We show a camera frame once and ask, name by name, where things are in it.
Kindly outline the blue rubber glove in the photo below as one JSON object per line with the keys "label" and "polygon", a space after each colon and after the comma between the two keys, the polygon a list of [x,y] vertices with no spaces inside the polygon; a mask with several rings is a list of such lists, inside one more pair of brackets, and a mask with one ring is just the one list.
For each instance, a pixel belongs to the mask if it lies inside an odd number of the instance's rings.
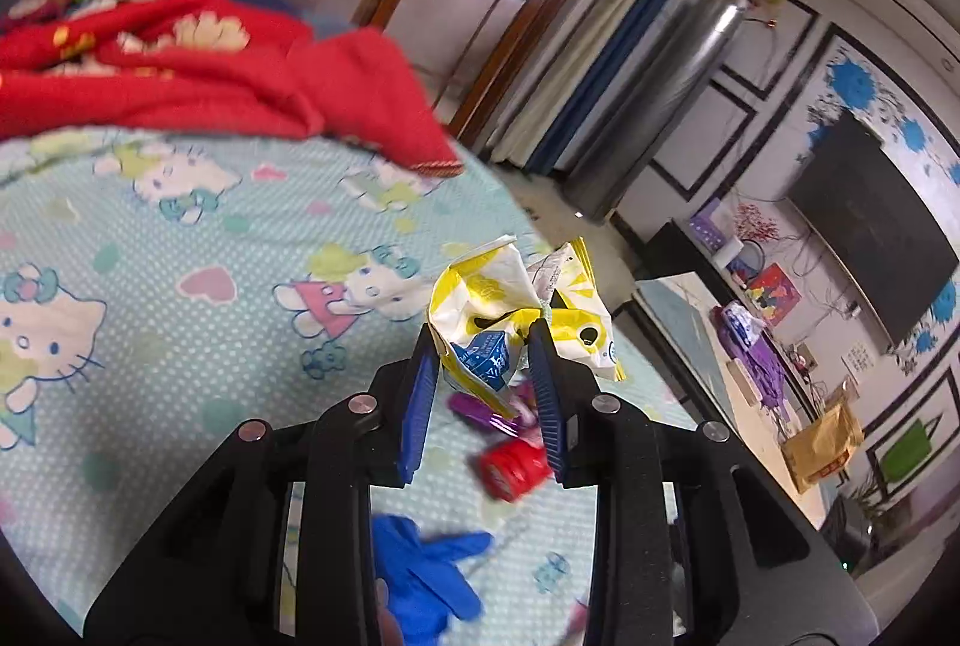
{"label": "blue rubber glove", "polygon": [[467,532],[423,540],[405,516],[379,515],[373,529],[374,577],[387,587],[387,610],[405,644],[438,644],[449,618],[477,620],[480,596],[459,570],[460,560],[482,557],[490,532]]}

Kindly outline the red floral blanket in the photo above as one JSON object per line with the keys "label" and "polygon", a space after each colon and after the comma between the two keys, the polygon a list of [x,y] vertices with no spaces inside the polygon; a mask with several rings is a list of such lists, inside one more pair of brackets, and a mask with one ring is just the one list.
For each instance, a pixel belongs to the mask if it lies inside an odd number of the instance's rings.
{"label": "red floral blanket", "polygon": [[3,137],[65,126],[324,136],[420,175],[464,170],[389,37],[316,38],[235,0],[122,1],[3,35]]}

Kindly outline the purple cloth bag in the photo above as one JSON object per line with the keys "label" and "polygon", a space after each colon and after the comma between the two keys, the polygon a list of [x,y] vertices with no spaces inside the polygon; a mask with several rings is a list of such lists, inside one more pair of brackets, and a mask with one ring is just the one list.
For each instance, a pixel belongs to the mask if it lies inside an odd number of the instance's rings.
{"label": "purple cloth bag", "polygon": [[743,370],[750,376],[750,380],[757,388],[760,404],[766,409],[779,412],[786,404],[786,373],[776,358],[775,352],[761,336],[754,347],[745,348],[721,318],[724,307],[715,307],[711,310],[711,321],[715,323],[716,332],[722,348],[732,360],[743,366]]}

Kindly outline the white blue coffee table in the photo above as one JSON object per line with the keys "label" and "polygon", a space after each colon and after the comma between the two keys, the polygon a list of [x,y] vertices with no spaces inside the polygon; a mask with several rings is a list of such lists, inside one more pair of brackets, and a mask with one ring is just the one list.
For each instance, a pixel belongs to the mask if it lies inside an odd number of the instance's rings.
{"label": "white blue coffee table", "polygon": [[814,526],[827,518],[822,488],[800,492],[781,453],[786,435],[799,430],[791,404],[770,410],[739,360],[722,347],[711,316],[718,306],[713,293],[693,272],[641,279],[613,318],[651,357],[670,389],[698,420],[729,426],[755,458],[784,488]]}

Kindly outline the purple box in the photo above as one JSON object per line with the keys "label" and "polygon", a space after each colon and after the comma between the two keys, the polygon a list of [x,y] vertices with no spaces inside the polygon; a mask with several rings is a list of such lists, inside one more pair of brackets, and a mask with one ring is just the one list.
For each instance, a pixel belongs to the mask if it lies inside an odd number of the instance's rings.
{"label": "purple box", "polygon": [[726,208],[719,197],[709,197],[708,201],[688,219],[688,228],[693,238],[698,240],[709,253],[716,253],[731,238],[726,220]]}

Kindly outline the green tote bag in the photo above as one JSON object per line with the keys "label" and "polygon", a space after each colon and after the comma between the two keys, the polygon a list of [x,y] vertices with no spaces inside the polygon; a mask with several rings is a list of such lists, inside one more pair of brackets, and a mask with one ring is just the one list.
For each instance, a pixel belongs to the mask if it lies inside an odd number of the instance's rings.
{"label": "green tote bag", "polygon": [[916,419],[898,440],[880,458],[880,470],[885,482],[905,480],[932,451],[932,435],[939,428],[940,415],[935,419]]}

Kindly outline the purple candy wrapper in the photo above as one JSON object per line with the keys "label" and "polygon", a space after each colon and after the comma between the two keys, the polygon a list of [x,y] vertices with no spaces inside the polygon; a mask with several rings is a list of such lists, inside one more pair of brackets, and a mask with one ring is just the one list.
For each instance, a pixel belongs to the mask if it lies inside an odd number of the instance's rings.
{"label": "purple candy wrapper", "polygon": [[483,401],[464,392],[454,392],[448,398],[448,407],[455,415],[482,430],[500,431],[501,435],[517,438],[539,426],[534,391],[528,381],[508,389],[508,404],[514,410],[514,417],[494,412]]}

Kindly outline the Hello Kitty bed sheet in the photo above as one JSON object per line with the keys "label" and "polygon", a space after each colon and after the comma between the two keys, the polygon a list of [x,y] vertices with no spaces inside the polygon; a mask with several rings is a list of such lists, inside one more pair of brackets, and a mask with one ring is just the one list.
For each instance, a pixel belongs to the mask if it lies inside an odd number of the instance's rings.
{"label": "Hello Kitty bed sheet", "polygon": [[[78,638],[110,577],[241,423],[319,419],[415,347],[443,269],[501,236],[551,247],[462,155],[425,178],[327,139],[80,128],[2,148],[2,542]],[[421,539],[490,532],[457,563],[477,620],[438,644],[581,644],[596,493],[490,497],[473,428],[436,388],[412,485],[376,516]],[[2,581],[2,644],[52,644]]]}

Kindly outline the round blue ornament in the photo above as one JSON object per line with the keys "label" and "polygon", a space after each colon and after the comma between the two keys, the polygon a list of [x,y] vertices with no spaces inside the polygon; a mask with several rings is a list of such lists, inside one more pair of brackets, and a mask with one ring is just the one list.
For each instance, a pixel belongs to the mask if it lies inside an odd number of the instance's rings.
{"label": "round blue ornament", "polygon": [[742,287],[747,287],[757,279],[766,266],[766,253],[757,240],[743,240],[739,253],[727,265],[727,272],[736,277]]}

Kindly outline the white vase red flowers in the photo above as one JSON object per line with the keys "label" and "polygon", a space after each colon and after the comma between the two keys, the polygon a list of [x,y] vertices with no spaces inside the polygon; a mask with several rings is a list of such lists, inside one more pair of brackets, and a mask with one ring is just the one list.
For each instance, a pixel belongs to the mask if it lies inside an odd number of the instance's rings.
{"label": "white vase red flowers", "polygon": [[743,240],[757,240],[765,250],[779,240],[779,224],[758,203],[722,203],[726,208],[729,235],[742,247]]}

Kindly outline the colourful picture frame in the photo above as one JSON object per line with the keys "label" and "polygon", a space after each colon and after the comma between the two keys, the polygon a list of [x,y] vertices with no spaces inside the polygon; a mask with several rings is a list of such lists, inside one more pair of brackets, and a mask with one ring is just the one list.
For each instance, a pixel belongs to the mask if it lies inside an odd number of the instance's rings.
{"label": "colourful picture frame", "polygon": [[747,287],[747,295],[761,318],[771,327],[781,323],[802,300],[793,279],[778,263],[766,266],[755,277]]}

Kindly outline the yellow white snack bag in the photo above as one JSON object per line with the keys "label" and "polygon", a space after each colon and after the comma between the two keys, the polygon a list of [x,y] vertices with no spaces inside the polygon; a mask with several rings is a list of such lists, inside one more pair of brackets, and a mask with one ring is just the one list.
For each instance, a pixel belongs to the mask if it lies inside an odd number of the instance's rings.
{"label": "yellow white snack bag", "polygon": [[597,287],[586,242],[576,238],[528,265],[512,236],[451,263],[427,306],[439,362],[459,391],[512,419],[508,386],[535,321],[563,359],[623,381],[612,313]]}

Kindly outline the black wall television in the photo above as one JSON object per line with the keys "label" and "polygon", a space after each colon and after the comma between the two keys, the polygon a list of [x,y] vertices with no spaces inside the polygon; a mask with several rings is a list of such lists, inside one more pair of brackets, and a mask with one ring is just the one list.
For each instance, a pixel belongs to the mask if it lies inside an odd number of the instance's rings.
{"label": "black wall television", "polygon": [[844,110],[786,194],[853,279],[892,345],[905,342],[958,256],[882,142]]}

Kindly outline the red cylindrical candy can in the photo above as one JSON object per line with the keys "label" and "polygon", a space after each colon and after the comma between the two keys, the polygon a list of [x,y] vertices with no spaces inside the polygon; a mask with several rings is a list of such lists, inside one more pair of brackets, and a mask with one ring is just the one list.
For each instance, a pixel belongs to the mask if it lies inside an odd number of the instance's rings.
{"label": "red cylindrical candy can", "polygon": [[488,448],[480,456],[477,469],[485,492],[508,503],[521,500],[553,477],[545,449],[523,438]]}

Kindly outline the brown paper bag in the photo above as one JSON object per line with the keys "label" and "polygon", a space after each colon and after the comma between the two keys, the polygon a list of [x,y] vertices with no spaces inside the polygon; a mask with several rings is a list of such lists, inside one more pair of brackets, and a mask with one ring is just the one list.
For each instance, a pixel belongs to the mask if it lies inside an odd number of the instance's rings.
{"label": "brown paper bag", "polygon": [[846,469],[862,443],[861,422],[850,404],[839,401],[782,443],[781,453],[797,492],[805,493],[821,480]]}

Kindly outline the blue white tissue pack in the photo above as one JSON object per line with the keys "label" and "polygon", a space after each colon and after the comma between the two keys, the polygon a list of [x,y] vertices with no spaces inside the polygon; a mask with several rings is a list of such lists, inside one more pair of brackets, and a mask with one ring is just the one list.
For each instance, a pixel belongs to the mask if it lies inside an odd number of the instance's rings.
{"label": "blue white tissue pack", "polygon": [[721,310],[721,318],[745,348],[754,347],[765,331],[765,321],[757,318],[740,302],[731,302],[726,305]]}

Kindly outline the silver standing air conditioner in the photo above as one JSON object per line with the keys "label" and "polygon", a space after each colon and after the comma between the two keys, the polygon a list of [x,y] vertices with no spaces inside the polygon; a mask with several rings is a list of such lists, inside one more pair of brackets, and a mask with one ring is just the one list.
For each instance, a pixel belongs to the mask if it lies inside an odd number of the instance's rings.
{"label": "silver standing air conditioner", "polygon": [[651,162],[722,63],[748,0],[698,0],[596,130],[562,186],[584,219],[602,222]]}

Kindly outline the black TV cabinet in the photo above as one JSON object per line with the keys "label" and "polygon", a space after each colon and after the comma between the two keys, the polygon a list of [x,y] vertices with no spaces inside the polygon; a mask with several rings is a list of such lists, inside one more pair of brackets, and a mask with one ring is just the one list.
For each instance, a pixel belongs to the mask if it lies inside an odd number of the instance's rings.
{"label": "black TV cabinet", "polygon": [[659,279],[693,272],[718,302],[737,298],[706,251],[677,222],[667,222],[644,243],[641,263],[649,277]]}

